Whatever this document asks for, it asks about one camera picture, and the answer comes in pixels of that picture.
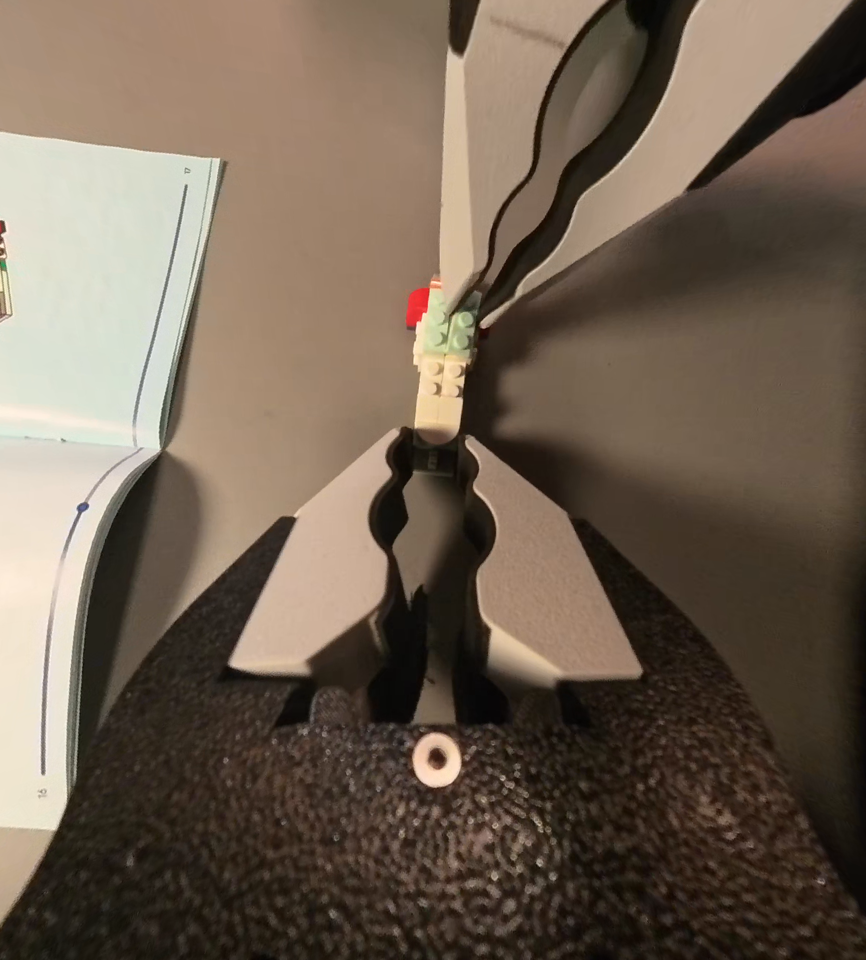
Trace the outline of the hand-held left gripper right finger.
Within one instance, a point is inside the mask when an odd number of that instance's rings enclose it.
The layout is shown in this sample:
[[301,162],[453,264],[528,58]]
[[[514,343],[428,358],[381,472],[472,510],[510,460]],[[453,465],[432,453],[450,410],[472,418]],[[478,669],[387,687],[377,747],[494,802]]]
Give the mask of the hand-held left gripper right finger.
[[477,666],[499,687],[640,679],[567,512],[477,439],[463,437],[460,453]]

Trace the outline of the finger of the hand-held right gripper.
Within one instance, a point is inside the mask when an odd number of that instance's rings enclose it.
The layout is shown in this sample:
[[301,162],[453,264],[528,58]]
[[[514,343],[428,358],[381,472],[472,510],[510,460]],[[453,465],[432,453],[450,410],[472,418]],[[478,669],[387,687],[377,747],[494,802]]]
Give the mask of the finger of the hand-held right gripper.
[[620,1],[450,2],[439,280],[449,303],[495,289],[570,160],[629,95]]
[[628,98],[500,270],[483,326],[684,194],[848,5],[675,2]]

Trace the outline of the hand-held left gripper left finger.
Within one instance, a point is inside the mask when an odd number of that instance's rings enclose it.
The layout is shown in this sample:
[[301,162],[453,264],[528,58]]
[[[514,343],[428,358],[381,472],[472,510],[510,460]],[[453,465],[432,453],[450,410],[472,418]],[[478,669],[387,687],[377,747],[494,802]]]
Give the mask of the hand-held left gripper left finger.
[[392,546],[404,530],[412,431],[394,428],[295,514],[228,661],[250,676],[374,676],[405,608]]

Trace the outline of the small lego model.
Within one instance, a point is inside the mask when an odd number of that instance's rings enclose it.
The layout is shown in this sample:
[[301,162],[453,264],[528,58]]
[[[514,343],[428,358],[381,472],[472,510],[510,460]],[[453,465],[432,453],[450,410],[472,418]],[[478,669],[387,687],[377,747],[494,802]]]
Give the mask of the small lego model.
[[481,295],[472,293],[447,311],[439,276],[408,298],[406,328],[413,336],[418,384],[414,416],[414,469],[453,475],[459,457],[466,377],[477,357]]

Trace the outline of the open instruction booklet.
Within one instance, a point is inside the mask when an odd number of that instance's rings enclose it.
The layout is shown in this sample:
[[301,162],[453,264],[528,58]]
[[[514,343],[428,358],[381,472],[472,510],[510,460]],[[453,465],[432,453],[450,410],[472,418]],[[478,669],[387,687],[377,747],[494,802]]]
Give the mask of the open instruction booklet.
[[163,449],[222,174],[0,131],[0,829],[66,807],[96,568]]

